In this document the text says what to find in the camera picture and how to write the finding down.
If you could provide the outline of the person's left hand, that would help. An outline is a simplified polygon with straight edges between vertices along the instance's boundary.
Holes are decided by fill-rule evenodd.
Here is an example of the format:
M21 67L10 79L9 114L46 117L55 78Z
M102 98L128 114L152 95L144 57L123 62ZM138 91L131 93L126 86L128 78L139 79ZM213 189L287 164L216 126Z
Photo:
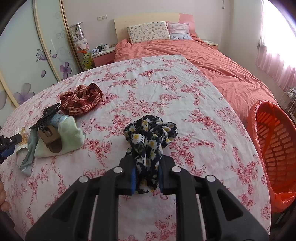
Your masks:
M4 184L0 180L0 207L1 211L8 211L10 209L10 204L6 201L6 191L4 189Z

